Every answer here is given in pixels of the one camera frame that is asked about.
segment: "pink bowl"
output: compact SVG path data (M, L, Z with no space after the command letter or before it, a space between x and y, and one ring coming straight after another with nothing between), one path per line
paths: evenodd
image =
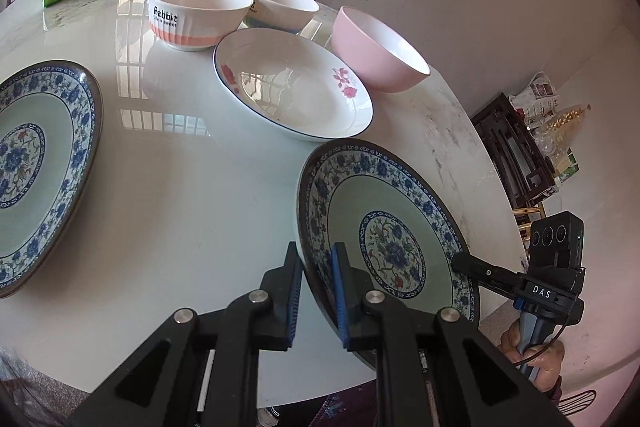
M338 12L331 46L370 89L400 92L431 74L411 44L385 23L348 6Z

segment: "pink rose pattern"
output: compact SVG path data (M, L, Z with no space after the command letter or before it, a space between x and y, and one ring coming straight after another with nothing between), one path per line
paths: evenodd
M229 86L234 90L234 93L239 94L240 90L238 89L238 84L236 83L236 76L234 72L231 71L231 68L226 64L222 64L222 75L225 77L225 80L229 84Z
M338 89L342 90L342 94L347 98L354 98L358 90L351 86L351 81L349 79L349 70L345 68L340 68L339 70L334 68L334 78L338 81Z

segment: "plate rim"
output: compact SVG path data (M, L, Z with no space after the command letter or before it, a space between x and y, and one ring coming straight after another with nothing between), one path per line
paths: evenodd
M255 108L253 108L252 106L248 105L248 103L246 103L242 98L240 98L240 96L238 94L236 94L233 89L231 89L231 87L223 80L223 75L220 71L218 71L218 64L217 64L217 60L216 60L216 56L218 53L218 47L220 44L222 44L222 42L226 39L229 38L230 36L232 36L235 33L238 32L244 32L244 31L253 31L253 32L278 32L281 34L285 34L289 37L294 37L294 38L298 38L298 39L302 39L303 41L306 41L314 46L317 46L321 49L323 49L324 51L326 51L327 53L333 55L339 62L341 62L343 64L343 66L345 68L347 68L351 74L358 79L361 88L364 90L365 93L367 93L367 98L369 99L369 103L371 105L371 115L369 118L369 122L367 122L367 125L365 126L365 128L361 131L358 131L357 133L351 134L349 136L344 136L344 137L327 137L327 136L318 136L316 134L309 134L309 133L305 133L302 131L298 131L297 129L293 129L291 127L289 127L288 125L284 125L283 123L280 123L278 121L275 120L271 120L271 118L269 118L268 116L262 114L260 111L256 110ZM289 132L293 132L295 134L298 134L300 136L305 136L307 138L311 138L311 139L315 139L315 140L342 140L342 139L350 139L351 137L357 136L358 134L362 134L363 132L365 132L370 126L371 123L373 122L373 116L375 113L375 107L373 105L373 100L371 99L371 95L369 93L369 90L367 89L367 87L364 85L363 81L360 79L360 77L347 65L344 63L344 61L339 58L337 55L335 55L333 52L331 52L330 50L328 50L327 48L321 46L320 44L318 44L317 42L313 42L309 39L305 39L304 37L301 37L300 35L297 34L293 34L293 33L289 33L286 31L282 31L282 30L277 30L275 28L242 28L241 30L236 30L234 32L231 32L227 35L225 35L224 37L222 37L222 39L220 39L220 42L216 45L216 47L213 49L213 70L216 73L216 76L218 78L218 80L220 81L220 83L222 83L223 86L225 86L226 89L228 89L228 91L233 95L234 99L238 100L238 102L240 102L244 107L250 109L252 112L254 112L255 114L257 114L258 116L260 116L261 118L263 118L266 121L271 122L272 124L281 127Z
M38 256L38 259L35 263L31 264L25 272L20 276L18 280L14 283L1 287L0 288L0 299L8 297L13 293L17 292L30 278L33 276L35 271L44 263L45 259L49 256L51 251L56 247L60 238L62 238L64 232L69 226L76 209L78 207L78 202L84 193L84 188L86 187L87 179L89 178L89 174L92 171L95 153L98 149L98 144L100 142L100 136L102 135L102 118L103 118L103 104L102 104L102 91L100 90L100 84L95 78L94 74L89 71L88 68L85 68L83 65L78 64L77 62L73 62L72 60L43 60L36 64L32 64L31 66L27 66L26 68L22 68L20 71L17 71L14 74L9 75L2 83L0 87L4 87L5 83L10 81L12 78L19 76L23 73L26 73L30 70L35 70L37 68L43 67L60 67L60 68L68 68L80 70L84 73L85 84L94 97L94 113L95 113L95 126L94 126L94 135L91 140L90 149L87 155L87 160L84 166L84 170L82 172L82 177L78 183L78 189L76 193L71 198L69 205L65 208L65 212L63 213L62 219L60 219L59 225L56 227L56 231L51 235L49 240L45 243L42 248L42 253Z
M409 172L409 174L411 174L416 180L418 180L422 184L422 186L426 190L429 191L430 195L433 196L436 202L440 205L444 215L449 220L449 224L452 227L453 232L457 235L458 239L460 240L460 244L462 245L462 251L464 253L469 254L469 249L466 244L466 240L462 235L462 232L460 231L460 227L458 227L457 222L451 216L449 209L442 202L442 199L440 199L439 195L436 194L435 190L431 188L431 185L425 182L423 177L420 176L420 174L418 174L418 172L416 172L415 169L411 167L411 165L409 165L407 162L405 162L404 160L402 160L392 152L388 151L384 147L366 140L362 140L358 138L339 138L339 139L335 139L335 140L331 140L329 142L323 143L322 145L318 146L308 156L302 168L302 171L300 172L300 178L298 180L298 189L296 192L296 233L298 236L300 249L302 250L302 255L305 261L303 263L303 266L304 266L306 281L308 282L309 288L311 288L311 293L313 294L314 299L316 300L320 309L322 310L322 313L324 314L325 317L329 318L331 325L332 327L334 327L334 329L337 327L335 311L331 306L331 302L329 301L324 285L322 284L322 280L320 278L318 268L316 267L316 264L313 260L311 247L309 245L308 239L306 238L306 233L302 229L301 217L303 216L304 205L305 205L302 188L303 186L306 185L305 181L308 179L309 173L312 170L312 167L318 162L318 160L325 153L329 152L331 149L334 149L340 146L350 146L350 145L357 146L357 147L367 147L379 153L383 153L384 155L388 156L390 160L398 163L398 165L401 165L404 169L406 169L406 171ZM473 293L475 297L474 300L476 302L474 319L471 322L473 325L478 327L478 324L480 322L480 306L481 306L478 282L473 279L470 279L470 282L471 282L470 290ZM372 354L372 352L365 351L365 352L362 352L360 355L364 358L364 360L367 363L372 365L375 364L375 356Z

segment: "white marble table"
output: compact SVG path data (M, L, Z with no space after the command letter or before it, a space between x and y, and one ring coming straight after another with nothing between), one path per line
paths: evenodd
M41 0L17 0L0 14L0 78L64 58L102 89L102 139L76 217L33 278L0 301L0 346L85 391L175 309L226 307L282 263L298 175L315 147L229 104L211 50L154 42L144 1L65 0L43 12ZM325 45L334 17L324 9L305 36ZM432 71L407 92L372 92L362 138L424 177L472 254L517 270L524 250L497 172ZM481 317L503 301L481 290ZM260 354L260 407L374 377L341 348L306 283L298 317L288 353Z

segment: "bowl with orange stripe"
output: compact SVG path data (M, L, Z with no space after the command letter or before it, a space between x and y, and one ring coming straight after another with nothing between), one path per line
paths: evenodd
M238 29L254 0L148 0L151 30L183 51L218 44Z

